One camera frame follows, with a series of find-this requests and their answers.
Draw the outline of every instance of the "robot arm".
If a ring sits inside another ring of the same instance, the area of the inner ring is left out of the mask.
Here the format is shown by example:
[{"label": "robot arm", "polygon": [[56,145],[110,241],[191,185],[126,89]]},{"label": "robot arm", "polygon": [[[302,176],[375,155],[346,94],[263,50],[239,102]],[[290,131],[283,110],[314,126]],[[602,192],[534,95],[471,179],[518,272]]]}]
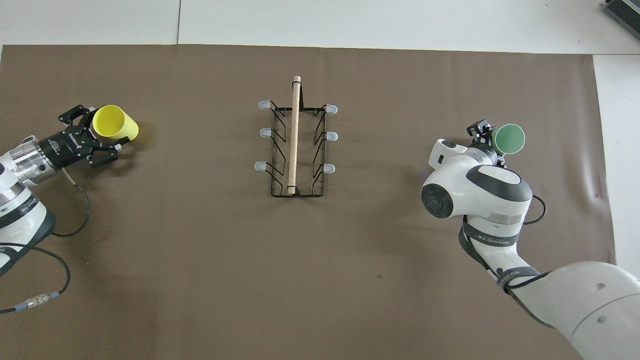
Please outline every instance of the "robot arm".
[{"label": "robot arm", "polygon": [[504,155],[524,145],[500,139],[486,120],[467,131],[470,147],[439,139],[435,171],[422,185],[434,217],[463,216],[459,241],[531,316],[560,331],[586,359],[633,359],[640,353],[640,281],[617,266],[583,262],[540,274],[516,243],[532,199],[529,185],[504,168]]},{"label": "robot arm", "polygon": [[[118,151],[129,138],[115,143],[98,141],[90,130],[96,109],[78,105],[60,115],[64,131],[38,141],[29,136],[15,149],[0,156],[0,276],[9,271],[32,247],[53,232],[55,216],[29,187],[55,176],[59,170],[86,158],[91,167],[118,159]],[[75,119],[81,118],[77,125]]]}]

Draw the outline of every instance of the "wooden dowel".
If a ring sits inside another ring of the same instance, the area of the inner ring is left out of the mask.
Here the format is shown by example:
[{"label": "wooden dowel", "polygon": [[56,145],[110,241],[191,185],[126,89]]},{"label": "wooden dowel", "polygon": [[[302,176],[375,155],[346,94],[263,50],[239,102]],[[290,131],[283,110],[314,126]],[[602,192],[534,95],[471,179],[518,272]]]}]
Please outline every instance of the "wooden dowel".
[{"label": "wooden dowel", "polygon": [[296,165],[298,162],[298,117],[300,115],[300,77],[293,77],[293,100],[291,111],[291,151],[289,153],[289,186],[287,192],[295,194],[296,188]]}]

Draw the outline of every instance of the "rubber tip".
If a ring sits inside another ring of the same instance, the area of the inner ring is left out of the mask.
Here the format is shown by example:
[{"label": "rubber tip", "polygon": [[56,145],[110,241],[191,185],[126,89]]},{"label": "rubber tip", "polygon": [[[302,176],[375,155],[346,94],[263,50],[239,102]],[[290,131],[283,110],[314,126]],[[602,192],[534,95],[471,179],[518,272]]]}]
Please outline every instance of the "rubber tip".
[{"label": "rubber tip", "polygon": [[265,127],[264,129],[260,129],[260,136],[262,136],[263,138],[270,138],[271,137],[271,128],[270,127]]},{"label": "rubber tip", "polygon": [[271,100],[262,100],[261,102],[258,102],[258,108],[260,108],[260,110],[271,109]]},{"label": "rubber tip", "polygon": [[26,302],[21,302],[20,304],[17,304],[14,307],[15,307],[15,311],[18,312],[18,311],[25,310],[26,308],[29,307],[29,305]]},{"label": "rubber tip", "polygon": [[333,131],[326,132],[326,141],[334,142],[336,140],[338,140],[338,133],[334,133]]},{"label": "rubber tip", "polygon": [[266,161],[258,161],[253,165],[253,168],[258,171],[267,171],[267,162]]},{"label": "rubber tip", "polygon": [[335,114],[338,112],[338,107],[336,105],[327,104],[325,111],[327,114]]},{"label": "rubber tip", "polygon": [[324,173],[325,174],[333,174],[335,172],[335,165],[333,164],[324,164]]}]

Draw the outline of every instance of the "cable connector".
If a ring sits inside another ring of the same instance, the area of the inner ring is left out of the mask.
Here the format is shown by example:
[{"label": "cable connector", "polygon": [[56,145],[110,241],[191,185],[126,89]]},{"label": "cable connector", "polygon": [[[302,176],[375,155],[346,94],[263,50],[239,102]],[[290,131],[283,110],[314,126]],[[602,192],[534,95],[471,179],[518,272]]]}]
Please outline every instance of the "cable connector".
[{"label": "cable connector", "polygon": [[20,304],[17,304],[16,306],[14,306],[16,312],[17,311],[22,311],[25,309],[31,309],[32,307],[36,307],[36,306],[40,306],[42,304],[45,304],[46,302],[50,301],[51,299],[55,299],[56,297],[58,297],[60,295],[60,293],[58,293],[57,291],[54,293],[50,293],[50,294],[41,294],[41,295],[37,295],[34,296],[30,299],[25,300],[24,302],[21,302]]},{"label": "cable connector", "polygon": [[65,177],[67,178],[67,180],[69,180],[71,185],[73,185],[73,186],[76,185],[76,182],[71,178],[71,175],[69,175],[69,173],[67,172],[67,170],[65,168],[61,168],[60,171],[62,171],[62,174],[65,175]]}]

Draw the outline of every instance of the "white floor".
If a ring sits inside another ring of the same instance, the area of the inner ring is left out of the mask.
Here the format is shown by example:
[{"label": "white floor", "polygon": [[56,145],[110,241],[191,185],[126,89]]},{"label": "white floor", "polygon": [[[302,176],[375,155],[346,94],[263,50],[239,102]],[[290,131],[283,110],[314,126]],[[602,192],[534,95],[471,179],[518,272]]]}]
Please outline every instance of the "white floor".
[{"label": "white floor", "polygon": [[599,0],[2,0],[1,44],[237,44],[594,56],[619,266],[640,277],[640,40]]}]

